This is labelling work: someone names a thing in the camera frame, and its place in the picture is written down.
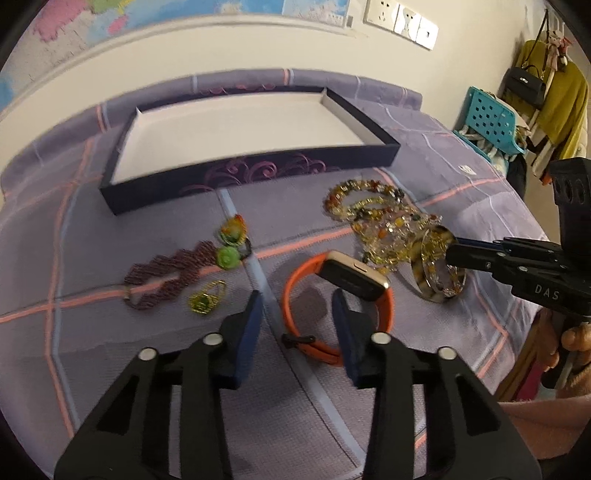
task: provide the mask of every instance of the wall socket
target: wall socket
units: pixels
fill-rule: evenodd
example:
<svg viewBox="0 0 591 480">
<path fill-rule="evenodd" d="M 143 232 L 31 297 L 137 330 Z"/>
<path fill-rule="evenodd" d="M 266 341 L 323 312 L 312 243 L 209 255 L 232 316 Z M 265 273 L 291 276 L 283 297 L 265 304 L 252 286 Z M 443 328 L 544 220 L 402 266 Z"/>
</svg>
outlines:
<svg viewBox="0 0 591 480">
<path fill-rule="evenodd" d="M 394 32 L 432 50 L 439 34 L 438 26 L 413 9 L 388 0 L 368 0 L 364 23 Z"/>
<path fill-rule="evenodd" d="M 394 33 L 408 38 L 412 41 L 417 41 L 418 26 L 421 23 L 421 16 L 409 7 L 400 5 L 398 8 L 398 16 L 394 24 Z"/>
<path fill-rule="evenodd" d="M 393 32 L 399 5 L 391 0 L 368 0 L 363 21 Z"/>
</svg>

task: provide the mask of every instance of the map poster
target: map poster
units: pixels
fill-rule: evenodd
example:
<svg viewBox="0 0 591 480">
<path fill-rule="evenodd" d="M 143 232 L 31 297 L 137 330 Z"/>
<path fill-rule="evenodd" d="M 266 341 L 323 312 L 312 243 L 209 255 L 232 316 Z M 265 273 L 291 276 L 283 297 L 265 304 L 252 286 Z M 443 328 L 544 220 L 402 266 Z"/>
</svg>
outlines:
<svg viewBox="0 0 591 480">
<path fill-rule="evenodd" d="M 268 14 L 342 26 L 349 0 L 49 0 L 0 72 L 0 111 L 89 47 L 134 28 L 197 15 Z"/>
</svg>

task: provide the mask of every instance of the smartwatch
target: smartwatch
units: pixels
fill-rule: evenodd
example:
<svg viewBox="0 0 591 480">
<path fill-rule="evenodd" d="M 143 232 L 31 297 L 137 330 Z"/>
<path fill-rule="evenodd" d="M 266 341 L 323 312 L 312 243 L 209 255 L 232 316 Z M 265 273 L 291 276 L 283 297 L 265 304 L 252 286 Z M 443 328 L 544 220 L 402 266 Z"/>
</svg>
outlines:
<svg viewBox="0 0 591 480">
<path fill-rule="evenodd" d="M 341 367 L 340 350 L 326 345 L 314 336 L 302 336 L 290 309 L 290 294 L 302 278 L 316 274 L 333 285 L 359 297 L 373 301 L 378 308 L 379 332 L 389 332 L 394 324 L 394 295 L 388 278 L 359 260 L 332 250 L 310 258 L 300 265 L 285 284 L 281 310 L 287 334 L 282 341 L 288 348 L 296 347 L 306 355 L 324 363 Z"/>
</svg>

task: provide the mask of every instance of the purple bedsheet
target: purple bedsheet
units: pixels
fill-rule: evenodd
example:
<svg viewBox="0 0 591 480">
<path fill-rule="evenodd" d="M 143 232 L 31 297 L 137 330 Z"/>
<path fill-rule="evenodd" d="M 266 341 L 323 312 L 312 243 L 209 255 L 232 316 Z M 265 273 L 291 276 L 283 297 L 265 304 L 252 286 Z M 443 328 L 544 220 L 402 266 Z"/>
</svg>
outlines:
<svg viewBox="0 0 591 480">
<path fill-rule="evenodd" d="M 328 86 L 401 144 L 391 168 L 338 171 L 202 193 L 115 217 L 98 191 L 103 166 L 129 114 L 149 101 L 236 85 Z M 421 113 L 410 90 L 336 73 L 235 71 L 177 79 L 109 100 L 58 125 L 19 154 L 1 176 L 0 408 L 35 462 L 51 475 L 60 454 L 100 396 L 145 346 L 185 348 L 262 291 L 265 322 L 251 376 L 223 393 L 230 457 L 238 480 L 353 479 L 362 471 L 372 391 L 356 391 L 343 369 L 310 361 L 277 342 L 277 303 L 286 278 L 328 249 L 359 255 L 351 230 L 324 215 L 328 188 L 370 178 L 404 188 L 458 236 L 491 241 L 544 238 L 523 202 L 493 168 L 439 122 Z M 213 239 L 239 212 L 254 255 L 230 272 L 213 272 L 178 301 L 150 312 L 122 302 L 121 281 L 135 262 Z M 229 286 L 210 315 L 196 316 L 188 295 L 216 278 Z M 394 335 L 408 346 L 455 347 L 494 390 L 510 370 L 536 307 L 511 296 L 490 274 L 470 273 L 462 295 L 432 304 L 416 295 L 410 267 L 391 275 Z M 309 279 L 294 294 L 301 330 L 336 343 L 333 287 Z M 417 472 L 424 460 L 420 399 Z M 171 437 L 178 473 L 178 436 Z"/>
</svg>

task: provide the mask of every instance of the yellow sweater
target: yellow sweater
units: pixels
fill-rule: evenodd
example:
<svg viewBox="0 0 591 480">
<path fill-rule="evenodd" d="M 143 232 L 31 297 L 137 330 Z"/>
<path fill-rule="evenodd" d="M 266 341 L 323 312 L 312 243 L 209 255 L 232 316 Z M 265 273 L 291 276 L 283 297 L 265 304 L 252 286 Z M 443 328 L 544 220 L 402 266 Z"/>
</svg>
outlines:
<svg viewBox="0 0 591 480">
<path fill-rule="evenodd" d="M 519 58 L 517 58 L 516 66 L 521 67 L 533 45 L 534 40 L 525 43 Z M 538 42 L 529 60 L 529 64 L 535 65 L 540 72 L 544 63 L 544 50 L 545 43 Z M 535 69 L 529 69 L 529 72 L 535 74 Z M 545 79 L 548 78 L 549 72 L 549 70 L 545 72 Z M 520 114 L 530 118 L 535 112 L 534 107 L 525 103 L 512 92 L 507 91 L 505 101 Z M 588 101 L 589 84 L 579 68 L 571 61 L 564 73 L 556 72 L 554 75 L 554 80 L 537 121 L 550 141 L 561 148 L 560 159 L 572 158 L 577 151 Z"/>
</svg>

